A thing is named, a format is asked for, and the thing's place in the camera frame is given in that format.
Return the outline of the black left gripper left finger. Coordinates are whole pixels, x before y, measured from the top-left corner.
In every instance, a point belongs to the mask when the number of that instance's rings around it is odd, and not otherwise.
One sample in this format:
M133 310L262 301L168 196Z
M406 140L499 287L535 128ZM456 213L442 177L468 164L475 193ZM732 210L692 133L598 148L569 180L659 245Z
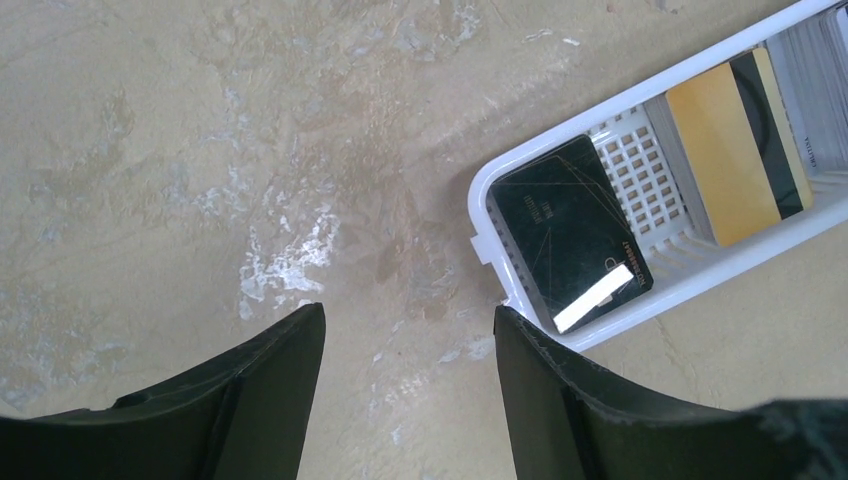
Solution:
M321 304L104 410L1 421L5 479L294 479L324 351Z

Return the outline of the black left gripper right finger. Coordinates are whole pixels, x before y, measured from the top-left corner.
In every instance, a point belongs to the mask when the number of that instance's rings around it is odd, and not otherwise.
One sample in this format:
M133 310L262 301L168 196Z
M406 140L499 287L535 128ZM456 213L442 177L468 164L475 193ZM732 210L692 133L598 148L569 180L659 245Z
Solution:
M634 383L558 344L516 310L494 314L520 479L843 479L847 403L712 408Z

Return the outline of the white plastic basket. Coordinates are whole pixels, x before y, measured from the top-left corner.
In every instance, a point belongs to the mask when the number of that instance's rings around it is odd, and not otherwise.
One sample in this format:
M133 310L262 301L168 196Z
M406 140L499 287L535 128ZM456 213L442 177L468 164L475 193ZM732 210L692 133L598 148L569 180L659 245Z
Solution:
M486 163L475 175L467 208L476 234L471 242L482 264L493 267L507 306L540 325L529 296L529 275L489 201L492 184L580 134L588 134L607 161L611 183L654 278L653 288L573 333L552 332L558 343L587 350L641 322L744 273L847 219L847 170L809 174L814 205L804 213L731 247L719 247L693 229L673 185L666 156L644 111L645 101L749 47L838 7L836 1L798 1L734 35L658 72Z

